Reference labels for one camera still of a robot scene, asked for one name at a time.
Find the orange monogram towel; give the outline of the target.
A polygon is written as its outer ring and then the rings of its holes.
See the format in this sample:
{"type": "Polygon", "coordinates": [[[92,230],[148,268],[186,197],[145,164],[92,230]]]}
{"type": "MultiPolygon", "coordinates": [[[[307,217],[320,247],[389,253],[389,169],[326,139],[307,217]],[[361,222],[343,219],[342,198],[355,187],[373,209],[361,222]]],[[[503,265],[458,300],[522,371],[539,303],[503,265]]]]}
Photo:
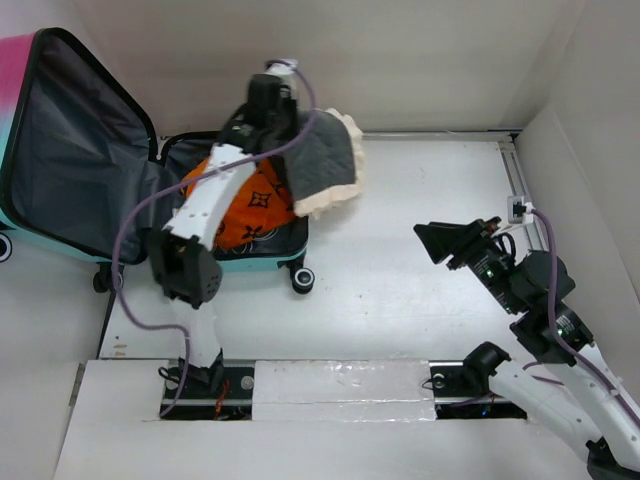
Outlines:
{"type": "Polygon", "coordinates": [[[296,219],[293,201],[270,159],[262,160],[225,213],[214,246],[229,250],[296,219]]]}

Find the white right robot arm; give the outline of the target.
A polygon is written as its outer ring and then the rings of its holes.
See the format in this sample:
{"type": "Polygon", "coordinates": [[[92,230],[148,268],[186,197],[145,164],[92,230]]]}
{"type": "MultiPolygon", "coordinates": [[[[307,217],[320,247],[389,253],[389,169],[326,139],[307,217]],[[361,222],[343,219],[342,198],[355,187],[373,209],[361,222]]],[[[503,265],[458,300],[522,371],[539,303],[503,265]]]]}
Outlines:
{"type": "Polygon", "coordinates": [[[639,476],[639,406],[611,372],[594,336],[563,299],[575,287],[554,250],[516,258],[513,235],[500,218],[469,224],[430,222],[413,231],[431,261],[468,268],[505,313],[518,343],[552,377],[527,373],[489,341],[458,368],[470,395],[502,397],[540,421],[585,464],[593,479],[639,476]]]}

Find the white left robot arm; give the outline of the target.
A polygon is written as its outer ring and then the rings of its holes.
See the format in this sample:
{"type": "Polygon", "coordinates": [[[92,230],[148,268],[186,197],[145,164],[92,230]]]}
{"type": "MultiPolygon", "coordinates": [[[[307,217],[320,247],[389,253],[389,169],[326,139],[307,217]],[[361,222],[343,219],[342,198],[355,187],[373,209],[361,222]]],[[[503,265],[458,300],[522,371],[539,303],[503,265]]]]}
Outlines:
{"type": "Polygon", "coordinates": [[[161,286],[189,349],[178,361],[179,379],[201,396],[224,381],[223,352],[211,301],[222,269],[214,240],[240,188],[256,169],[256,155],[280,147],[299,131],[295,69],[274,63],[254,75],[246,101],[221,128],[204,168],[183,205],[149,238],[154,280],[161,286]]]}

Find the grey quilted cream-frilled cloth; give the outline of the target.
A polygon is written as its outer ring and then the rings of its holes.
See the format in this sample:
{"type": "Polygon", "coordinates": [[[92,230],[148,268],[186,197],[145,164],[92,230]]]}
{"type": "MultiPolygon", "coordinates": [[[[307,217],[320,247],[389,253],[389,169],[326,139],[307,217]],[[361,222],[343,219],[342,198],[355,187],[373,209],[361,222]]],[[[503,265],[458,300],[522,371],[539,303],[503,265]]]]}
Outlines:
{"type": "Polygon", "coordinates": [[[359,196],[364,189],[363,132],[352,116],[334,108],[298,115],[313,124],[304,138],[284,154],[296,216],[318,216],[359,196]]]}

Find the pink teal kids suitcase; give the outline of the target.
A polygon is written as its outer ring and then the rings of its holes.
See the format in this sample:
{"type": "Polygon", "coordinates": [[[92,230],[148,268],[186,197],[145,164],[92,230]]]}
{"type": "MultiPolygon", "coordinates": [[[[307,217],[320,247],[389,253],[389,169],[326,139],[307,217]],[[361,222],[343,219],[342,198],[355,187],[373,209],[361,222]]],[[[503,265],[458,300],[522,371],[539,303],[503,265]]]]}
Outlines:
{"type": "MultiPolygon", "coordinates": [[[[284,154],[309,132],[256,155],[288,188],[284,154]]],[[[1,42],[1,228],[98,265],[99,292],[122,266],[148,262],[150,235],[183,205],[220,131],[160,145],[142,107],[70,32],[46,28],[1,42]]],[[[309,222],[304,217],[229,250],[222,272],[287,267],[305,294],[309,222]]]]}

